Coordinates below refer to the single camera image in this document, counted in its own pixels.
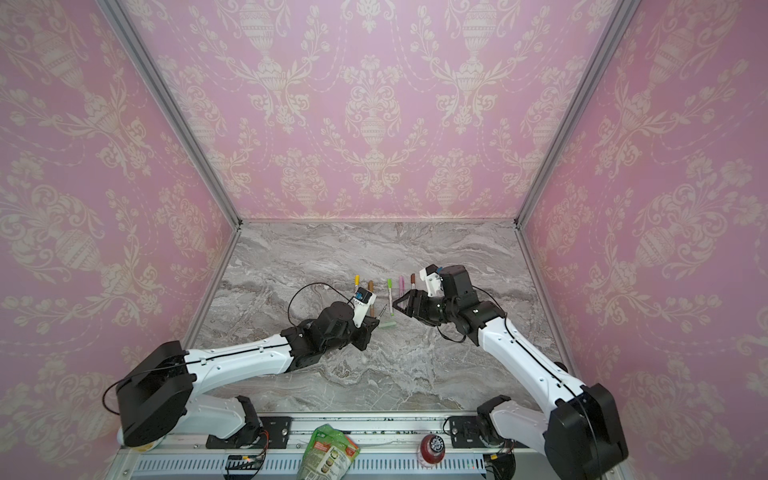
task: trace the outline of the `gray marble surface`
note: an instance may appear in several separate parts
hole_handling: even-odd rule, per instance
[[[386,279],[393,297],[399,275],[409,282],[430,263],[463,264],[472,282],[489,291],[514,324],[553,360],[557,348],[509,222],[483,223],[252,223],[244,227],[195,346],[252,342],[288,327],[291,296],[323,281],[344,294],[373,280],[376,314],[386,308]],[[311,286],[291,306],[294,321],[315,318],[339,300]],[[389,320],[389,312],[381,316]],[[260,412],[475,409],[506,394],[538,409],[496,359],[469,340],[457,344],[434,328],[395,313],[397,325],[374,331],[365,352],[354,346],[327,353],[317,365],[248,379],[212,392],[247,395]],[[460,338],[453,326],[446,335]]]

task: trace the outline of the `marker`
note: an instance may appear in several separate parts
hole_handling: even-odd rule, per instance
[[[392,311],[392,279],[386,279],[386,285],[389,289],[389,316],[395,316],[395,312]]]
[[[368,291],[373,293],[373,280],[368,280]],[[371,316],[376,316],[376,314],[373,311],[373,304],[371,303],[371,310],[370,310]]]

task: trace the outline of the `floral wallpaper pattern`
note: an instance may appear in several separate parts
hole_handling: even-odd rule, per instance
[[[615,0],[122,3],[243,218],[511,218]]]
[[[768,478],[764,2],[642,2],[526,234],[637,480]]]
[[[0,46],[0,461],[95,480],[103,390],[185,334],[231,228],[95,2],[0,2]]]

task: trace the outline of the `yellow marker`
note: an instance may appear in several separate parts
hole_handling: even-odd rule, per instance
[[[373,280],[368,280],[368,291],[370,293],[373,293]],[[373,304],[371,303],[371,310],[370,310],[371,316],[376,316],[376,314],[373,312]]]

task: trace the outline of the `food package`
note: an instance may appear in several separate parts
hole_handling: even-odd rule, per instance
[[[326,423],[312,433],[296,480],[339,480],[359,453],[355,442]]]

